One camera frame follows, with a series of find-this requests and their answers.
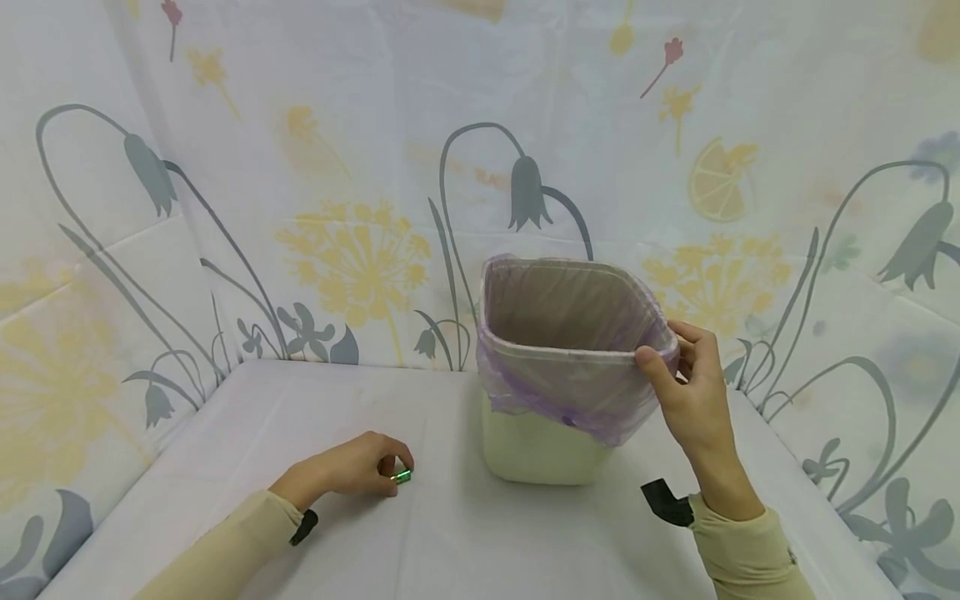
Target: wrist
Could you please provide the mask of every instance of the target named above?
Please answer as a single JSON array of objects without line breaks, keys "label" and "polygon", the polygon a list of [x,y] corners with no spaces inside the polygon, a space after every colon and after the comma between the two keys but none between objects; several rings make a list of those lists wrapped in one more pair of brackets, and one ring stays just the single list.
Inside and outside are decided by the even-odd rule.
[{"label": "wrist", "polygon": [[716,514],[748,521],[766,511],[735,450],[700,454],[690,458],[690,465],[704,502]]},{"label": "wrist", "polygon": [[269,491],[287,500],[304,513],[325,493],[331,492],[325,473],[311,472],[304,463],[296,463],[280,475]]}]

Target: pink flower print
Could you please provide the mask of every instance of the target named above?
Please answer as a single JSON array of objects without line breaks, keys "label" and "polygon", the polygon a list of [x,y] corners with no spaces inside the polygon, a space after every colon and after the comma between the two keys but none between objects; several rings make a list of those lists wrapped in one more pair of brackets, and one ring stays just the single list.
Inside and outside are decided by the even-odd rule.
[{"label": "pink flower print", "polygon": [[174,61],[174,44],[177,43],[177,26],[183,18],[183,12],[177,7],[174,0],[163,0],[160,7],[167,13],[170,24],[173,26],[173,34],[170,36],[170,62]]},{"label": "pink flower print", "polygon": [[646,96],[651,89],[653,89],[654,85],[657,84],[657,82],[660,80],[660,76],[663,75],[663,71],[666,70],[666,67],[670,66],[677,60],[680,60],[680,57],[684,55],[684,42],[678,37],[674,37],[670,41],[663,44],[663,53],[663,68],[657,74],[657,77],[655,77],[654,80],[647,85],[647,88],[643,90],[643,93],[640,94],[641,99]]}]

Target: right hand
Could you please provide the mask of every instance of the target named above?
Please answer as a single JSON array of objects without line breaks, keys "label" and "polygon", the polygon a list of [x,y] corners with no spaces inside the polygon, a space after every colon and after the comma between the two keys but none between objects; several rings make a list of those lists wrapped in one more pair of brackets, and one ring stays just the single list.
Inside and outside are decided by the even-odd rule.
[{"label": "right hand", "polygon": [[680,375],[675,377],[648,347],[636,350],[636,363],[660,400],[663,418],[674,439],[691,460],[735,456],[727,384],[713,333],[681,321],[670,321],[680,337]]},{"label": "right hand", "polygon": [[654,387],[666,426],[684,449],[707,506],[735,521],[757,518],[766,509],[736,455],[716,336],[680,321],[669,325],[680,336],[679,371],[685,381],[652,348],[638,348],[636,363]]}]

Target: black wrist strap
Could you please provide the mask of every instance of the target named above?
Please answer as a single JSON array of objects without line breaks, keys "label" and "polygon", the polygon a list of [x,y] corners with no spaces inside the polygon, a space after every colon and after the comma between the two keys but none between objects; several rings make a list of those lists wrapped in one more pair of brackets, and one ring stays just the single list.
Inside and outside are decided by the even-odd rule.
[{"label": "black wrist strap", "polygon": [[296,546],[305,540],[306,537],[310,535],[310,532],[313,531],[313,528],[317,526],[318,522],[320,522],[320,519],[317,517],[317,514],[307,509],[307,511],[303,513],[303,521],[300,522],[297,533],[290,538],[290,545]]},{"label": "black wrist strap", "polygon": [[690,508],[689,496],[674,497],[670,486],[662,479],[651,481],[640,487],[640,490],[647,499],[650,510],[661,520],[678,527],[689,527],[693,524],[693,509]]}]

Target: floral backdrop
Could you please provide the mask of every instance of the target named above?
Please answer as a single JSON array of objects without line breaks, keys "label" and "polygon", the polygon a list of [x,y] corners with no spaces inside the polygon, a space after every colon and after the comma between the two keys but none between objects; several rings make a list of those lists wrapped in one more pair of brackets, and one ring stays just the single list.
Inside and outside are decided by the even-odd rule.
[{"label": "floral backdrop", "polygon": [[241,360],[473,370],[480,266],[513,252],[716,331],[904,597],[960,597],[952,0],[12,12],[0,595]]}]

